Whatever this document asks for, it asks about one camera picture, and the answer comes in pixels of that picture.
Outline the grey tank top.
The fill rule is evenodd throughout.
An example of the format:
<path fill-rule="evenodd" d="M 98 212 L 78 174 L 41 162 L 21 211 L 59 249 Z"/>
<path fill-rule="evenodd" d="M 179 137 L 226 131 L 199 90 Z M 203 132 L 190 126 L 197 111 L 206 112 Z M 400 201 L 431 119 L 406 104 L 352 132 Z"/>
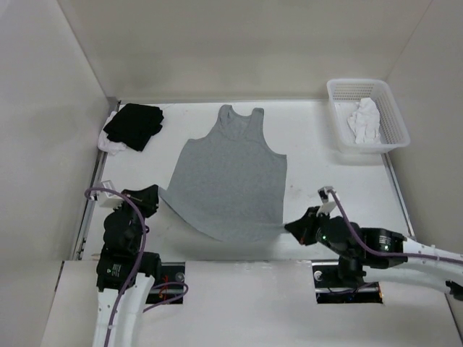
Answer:
<path fill-rule="evenodd" d="M 218 241 L 270 241 L 284 232 L 287 159 L 268 146 L 264 110 L 223 105 L 200 139 L 186 142 L 159 197 L 187 224 Z"/>

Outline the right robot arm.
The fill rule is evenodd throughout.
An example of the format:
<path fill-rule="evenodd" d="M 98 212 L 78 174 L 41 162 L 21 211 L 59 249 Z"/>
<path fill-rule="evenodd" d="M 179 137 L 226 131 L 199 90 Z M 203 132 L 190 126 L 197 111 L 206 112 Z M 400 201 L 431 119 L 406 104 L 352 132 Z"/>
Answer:
<path fill-rule="evenodd" d="M 462 258 L 384 228 L 362 228 L 310 207 L 284 226 L 303 246 L 322 244 L 339 257 L 315 278 L 321 288 L 395 282 L 433 288 L 462 300 Z"/>

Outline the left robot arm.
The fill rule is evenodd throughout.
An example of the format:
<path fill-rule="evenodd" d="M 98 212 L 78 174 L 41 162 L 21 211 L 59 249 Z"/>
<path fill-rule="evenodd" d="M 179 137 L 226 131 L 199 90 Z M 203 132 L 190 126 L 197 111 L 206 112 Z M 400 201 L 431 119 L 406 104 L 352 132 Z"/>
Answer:
<path fill-rule="evenodd" d="M 103 222 L 103 247 L 96 267 L 98 312 L 94 346 L 133 346 L 148 294 L 162 280 L 161 259 L 145 251 L 149 227 L 145 220 L 158 209 L 158 186 L 117 192 L 91 187 L 88 200 L 107 192 L 119 202 Z"/>

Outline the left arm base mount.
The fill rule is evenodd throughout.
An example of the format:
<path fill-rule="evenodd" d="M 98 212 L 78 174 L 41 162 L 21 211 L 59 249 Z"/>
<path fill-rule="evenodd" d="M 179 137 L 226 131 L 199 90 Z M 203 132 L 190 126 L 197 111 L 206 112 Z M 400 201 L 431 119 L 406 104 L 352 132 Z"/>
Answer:
<path fill-rule="evenodd" d="M 185 280 L 185 273 L 184 262 L 163 262 L 160 277 L 155 280 L 146 304 L 154 305 L 180 296 L 185 290 L 182 285 Z"/>

